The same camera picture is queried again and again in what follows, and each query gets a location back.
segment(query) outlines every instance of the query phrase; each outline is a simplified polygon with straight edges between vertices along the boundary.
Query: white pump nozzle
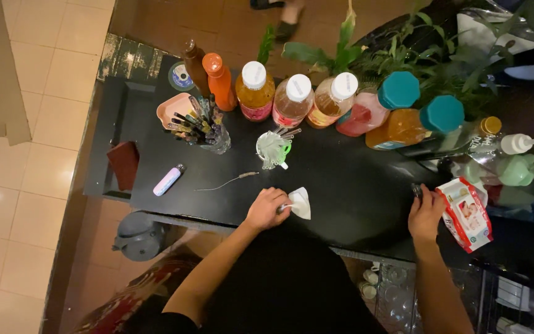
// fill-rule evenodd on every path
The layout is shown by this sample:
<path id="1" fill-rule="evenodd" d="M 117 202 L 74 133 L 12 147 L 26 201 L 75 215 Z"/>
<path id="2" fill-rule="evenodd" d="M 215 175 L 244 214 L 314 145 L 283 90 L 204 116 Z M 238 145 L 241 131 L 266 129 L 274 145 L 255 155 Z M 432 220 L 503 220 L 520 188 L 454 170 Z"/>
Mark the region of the white pump nozzle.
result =
<path id="1" fill-rule="evenodd" d="M 522 133 L 510 134 L 504 136 L 500 142 L 500 146 L 504 153 L 509 155 L 517 155 L 524 153 L 534 145 L 534 139 Z"/>

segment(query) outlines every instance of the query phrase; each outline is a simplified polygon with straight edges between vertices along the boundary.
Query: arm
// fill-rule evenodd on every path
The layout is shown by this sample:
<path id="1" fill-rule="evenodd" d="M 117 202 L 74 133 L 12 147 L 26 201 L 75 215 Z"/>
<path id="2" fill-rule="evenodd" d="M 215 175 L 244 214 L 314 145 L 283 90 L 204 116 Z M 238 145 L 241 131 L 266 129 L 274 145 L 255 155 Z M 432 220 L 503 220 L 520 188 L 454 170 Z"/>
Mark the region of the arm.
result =
<path id="1" fill-rule="evenodd" d="M 290 208 L 276 214 L 277 208 L 284 203 L 291 202 L 283 190 L 263 189 L 248 209 L 244 222 L 190 272 L 162 312 L 186 315 L 199 326 L 205 303 L 246 247 L 261 231 L 277 226 L 289 217 Z"/>
<path id="2" fill-rule="evenodd" d="M 438 221 L 446 208 L 436 193 L 421 185 L 409 213 L 409 231 L 417 254 L 415 289 L 427 334 L 472 334 L 473 326 L 436 244 Z"/>

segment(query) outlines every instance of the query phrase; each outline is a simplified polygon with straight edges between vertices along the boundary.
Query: dark bottle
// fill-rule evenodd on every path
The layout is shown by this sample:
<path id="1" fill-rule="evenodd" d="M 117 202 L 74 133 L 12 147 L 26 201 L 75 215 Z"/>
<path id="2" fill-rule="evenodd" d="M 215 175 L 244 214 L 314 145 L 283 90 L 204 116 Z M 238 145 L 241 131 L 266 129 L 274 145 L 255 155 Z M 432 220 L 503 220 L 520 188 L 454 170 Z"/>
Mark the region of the dark bottle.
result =
<path id="1" fill-rule="evenodd" d="M 210 97 L 210 86 L 207 83 L 207 72 L 205 72 L 202 64 L 204 56 L 205 52 L 201 48 L 198 48 L 192 39 L 184 44 L 184 67 L 195 86 L 197 86 L 199 93 L 208 99 Z"/>

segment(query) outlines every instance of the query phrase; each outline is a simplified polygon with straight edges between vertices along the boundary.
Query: black shirt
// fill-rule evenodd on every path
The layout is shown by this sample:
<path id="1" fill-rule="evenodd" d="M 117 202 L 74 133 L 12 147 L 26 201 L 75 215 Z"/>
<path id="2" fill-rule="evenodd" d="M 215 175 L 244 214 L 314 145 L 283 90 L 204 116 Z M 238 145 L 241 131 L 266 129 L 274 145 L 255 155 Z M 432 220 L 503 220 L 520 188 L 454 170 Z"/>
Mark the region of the black shirt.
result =
<path id="1" fill-rule="evenodd" d="M 147 334 L 386 333 L 341 258 L 283 226 L 262 232 L 241 254 L 200 329 L 178 313 L 163 313 L 146 327 Z"/>

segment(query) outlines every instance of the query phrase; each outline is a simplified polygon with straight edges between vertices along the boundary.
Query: wet wipes package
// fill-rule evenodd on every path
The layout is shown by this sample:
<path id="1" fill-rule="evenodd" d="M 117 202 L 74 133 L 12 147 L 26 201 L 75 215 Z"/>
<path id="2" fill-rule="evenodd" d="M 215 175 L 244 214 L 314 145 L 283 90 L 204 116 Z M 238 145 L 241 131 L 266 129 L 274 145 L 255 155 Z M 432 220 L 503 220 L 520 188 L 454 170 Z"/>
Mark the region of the wet wipes package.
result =
<path id="1" fill-rule="evenodd" d="M 444 224 L 467 253 L 493 240 L 484 205 L 487 199 L 482 198 L 485 194 L 463 177 L 437 187 L 436 192 L 446 203 L 442 214 Z"/>

